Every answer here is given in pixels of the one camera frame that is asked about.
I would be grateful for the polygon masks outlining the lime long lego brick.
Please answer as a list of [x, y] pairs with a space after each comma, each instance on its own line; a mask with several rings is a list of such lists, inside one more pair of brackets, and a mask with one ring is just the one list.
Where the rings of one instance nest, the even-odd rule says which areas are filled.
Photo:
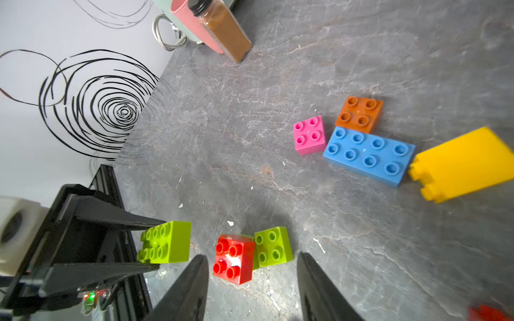
[[191, 226], [191, 222], [170, 221], [144, 231], [137, 260], [152, 264], [188, 262]]

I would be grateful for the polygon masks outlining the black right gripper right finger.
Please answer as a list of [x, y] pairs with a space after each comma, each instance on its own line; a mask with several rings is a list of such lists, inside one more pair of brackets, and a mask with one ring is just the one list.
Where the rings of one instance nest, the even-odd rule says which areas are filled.
[[297, 259], [303, 320], [364, 320], [346, 301], [311, 254], [300, 252]]

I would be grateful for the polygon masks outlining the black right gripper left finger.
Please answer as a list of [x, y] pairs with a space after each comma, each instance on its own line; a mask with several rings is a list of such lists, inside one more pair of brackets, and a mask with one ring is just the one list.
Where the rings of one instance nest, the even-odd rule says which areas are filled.
[[208, 281], [207, 257], [196, 255], [144, 321], [203, 320]]

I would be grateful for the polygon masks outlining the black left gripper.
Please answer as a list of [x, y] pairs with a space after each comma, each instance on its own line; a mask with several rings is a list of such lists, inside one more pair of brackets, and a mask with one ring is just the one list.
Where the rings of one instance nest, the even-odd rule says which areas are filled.
[[1, 301], [1, 318], [61, 310], [77, 305], [85, 292], [110, 290], [159, 264], [125, 256], [131, 231], [165, 221], [134, 215], [112, 197], [81, 185], [61, 188]]

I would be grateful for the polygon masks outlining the red small lego brick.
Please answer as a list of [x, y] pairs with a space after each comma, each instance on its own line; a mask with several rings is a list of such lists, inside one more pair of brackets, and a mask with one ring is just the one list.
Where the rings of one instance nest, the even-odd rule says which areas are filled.
[[216, 244], [216, 257], [212, 268], [214, 276], [235, 285], [252, 280], [255, 242], [249, 235], [222, 234]]

